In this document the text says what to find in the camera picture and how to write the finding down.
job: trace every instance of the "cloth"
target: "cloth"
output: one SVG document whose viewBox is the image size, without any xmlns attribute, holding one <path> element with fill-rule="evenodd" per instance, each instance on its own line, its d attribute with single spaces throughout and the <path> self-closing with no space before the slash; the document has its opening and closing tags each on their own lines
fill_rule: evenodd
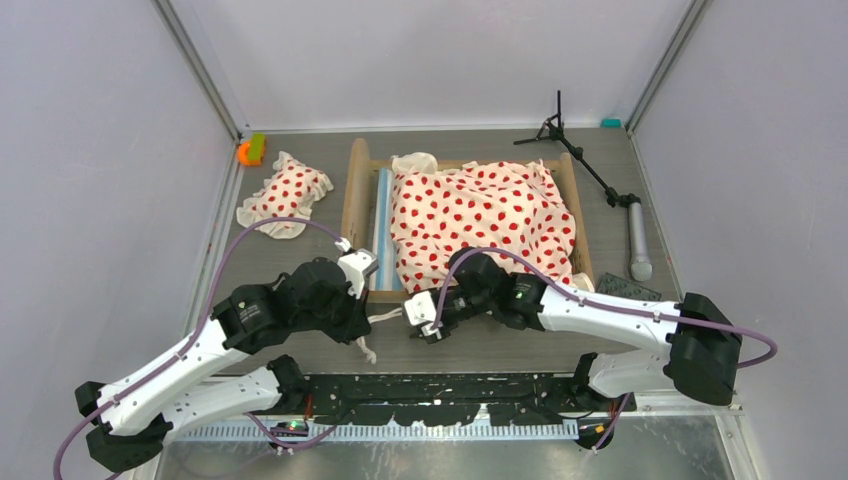
<svg viewBox="0 0 848 480">
<path fill-rule="evenodd" d="M 437 287 L 461 248 L 500 247 L 571 283 L 575 222 L 550 171 L 537 163 L 468 166 L 451 173 L 396 174 L 391 238 L 408 292 Z M 508 272 L 526 268 L 491 255 Z"/>
<path fill-rule="evenodd" d="M 312 205 L 333 189 L 329 177 L 320 170 L 309 168 L 286 152 L 280 152 L 273 164 L 276 172 L 264 181 L 265 187 L 245 199 L 236 209 L 236 221 L 243 227 L 272 217 L 296 217 L 308 220 Z M 294 238 L 306 225 L 276 222 L 262 225 L 259 231 L 277 239 Z"/>
<path fill-rule="evenodd" d="M 438 173 L 439 164 L 436 162 L 436 157 L 429 153 L 392 155 L 392 171 L 395 173 Z"/>
</svg>

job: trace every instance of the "white string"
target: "white string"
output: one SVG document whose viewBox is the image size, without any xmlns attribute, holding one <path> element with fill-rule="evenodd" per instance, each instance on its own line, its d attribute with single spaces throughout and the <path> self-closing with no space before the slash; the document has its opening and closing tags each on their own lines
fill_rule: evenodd
<svg viewBox="0 0 848 480">
<path fill-rule="evenodd" d="M 384 320 L 391 320 L 392 318 L 396 318 L 401 316 L 403 312 L 402 307 L 398 307 L 391 312 L 384 313 L 382 315 L 371 315 L 368 317 L 368 323 L 377 323 L 382 322 Z M 359 337 L 356 339 L 356 346 L 362 350 L 362 353 L 365 354 L 365 361 L 374 365 L 377 363 L 377 352 L 368 348 L 368 345 L 365 343 L 365 337 Z"/>
<path fill-rule="evenodd" d="M 384 313 L 382 315 L 371 315 L 370 317 L 368 317 L 368 323 L 377 323 L 377 322 L 382 322 L 383 320 L 391 320 L 392 318 L 396 318 L 396 317 L 401 316 L 402 312 L 403 312 L 403 308 L 398 307 L 398 308 L 392 310 L 391 312 L 387 312 L 387 313 Z"/>
<path fill-rule="evenodd" d="M 368 345 L 365 344 L 365 337 L 359 337 L 356 339 L 356 346 L 362 350 L 362 353 L 365 354 L 365 361 L 374 365 L 377 363 L 377 352 L 368 348 Z"/>
</svg>

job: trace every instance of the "wooden tray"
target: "wooden tray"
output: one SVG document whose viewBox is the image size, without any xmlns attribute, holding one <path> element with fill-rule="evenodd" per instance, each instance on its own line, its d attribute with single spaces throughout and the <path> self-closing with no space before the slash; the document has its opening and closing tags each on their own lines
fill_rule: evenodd
<svg viewBox="0 0 848 480">
<path fill-rule="evenodd" d="M 480 165 L 510 161 L 512 163 L 530 163 L 535 160 L 439 160 L 439 169 L 461 168 L 463 164 L 477 162 Z M 391 160 L 372 160 L 365 139 L 357 138 L 350 152 L 350 167 L 345 189 L 344 213 L 342 215 L 341 234 L 351 241 L 353 248 L 370 248 L 371 226 L 369 218 L 376 199 L 376 177 L 381 168 L 391 169 Z M 585 273 L 594 284 L 592 262 L 589 257 L 589 242 L 586 228 L 583 226 L 583 211 L 577 196 L 577 181 L 571 155 L 563 153 L 558 160 L 545 160 L 545 167 L 551 171 L 566 207 L 574 216 L 577 227 L 574 250 L 571 252 L 573 273 Z M 369 303 L 402 303 L 409 298 L 406 291 L 376 290 L 368 296 Z"/>
</svg>

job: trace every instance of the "black metal bracket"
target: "black metal bracket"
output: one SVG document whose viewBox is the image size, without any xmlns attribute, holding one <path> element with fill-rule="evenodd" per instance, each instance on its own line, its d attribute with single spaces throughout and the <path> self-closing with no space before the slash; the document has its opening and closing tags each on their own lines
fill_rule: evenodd
<svg viewBox="0 0 848 480">
<path fill-rule="evenodd" d="M 422 421 L 427 426 L 466 425 L 486 405 L 493 426 L 553 425 L 559 413 L 605 411 L 618 399 L 592 398 L 581 403 L 582 382 L 554 373 L 311 375 L 312 411 L 320 424 L 349 421 L 354 425 L 400 425 Z M 300 415 L 306 400 L 294 408 L 278 405 L 262 412 Z M 635 401 L 625 406 L 635 410 Z"/>
</svg>

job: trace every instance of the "gray table surface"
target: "gray table surface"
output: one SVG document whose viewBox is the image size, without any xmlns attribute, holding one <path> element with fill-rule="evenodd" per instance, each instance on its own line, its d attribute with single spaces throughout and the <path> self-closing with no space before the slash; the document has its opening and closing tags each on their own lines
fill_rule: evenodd
<svg viewBox="0 0 848 480">
<path fill-rule="evenodd" d="M 312 219 L 340 228 L 344 207 L 350 149 L 354 139 L 368 141 L 372 158 L 394 154 L 429 152 L 444 160 L 536 160 L 556 159 L 564 151 L 558 143 L 542 142 L 514 146 L 513 140 L 535 134 L 531 130 L 474 130 L 374 133 L 308 133 L 268 136 L 268 149 L 261 167 L 247 168 L 241 182 L 238 205 L 262 188 L 271 176 L 277 152 L 284 150 L 305 164 L 323 170 L 335 190 L 313 208 Z M 635 193 L 644 201 L 645 230 L 654 274 L 647 288 L 677 298 L 671 269 L 666 261 L 653 208 L 629 139 L 621 129 L 567 130 L 570 141 L 585 149 L 586 160 L 619 193 Z M 589 173 L 575 162 L 585 234 L 596 279 L 604 272 L 628 278 L 629 245 L 627 212 L 610 208 L 603 190 Z M 242 227 L 233 220 L 229 240 Z M 337 250 L 323 233 L 306 229 L 291 240 L 274 240 L 264 234 L 248 236 L 233 257 L 215 294 L 226 298 L 243 284 L 272 281 L 280 272 L 316 256 L 334 258 Z M 628 348 L 604 339 L 573 333 L 516 331 L 491 319 L 475 319 L 456 329 L 451 338 L 435 345 L 409 338 L 410 329 L 402 321 L 374 325 L 368 344 L 378 354 L 371 365 L 355 346 L 336 344 L 322 333 L 298 333 L 278 347 L 267 348 L 223 373 L 243 374 L 282 355 L 294 357 L 304 373 L 414 373 L 414 372 L 517 372 L 571 371 L 581 354 L 591 351 L 616 353 Z"/>
</svg>

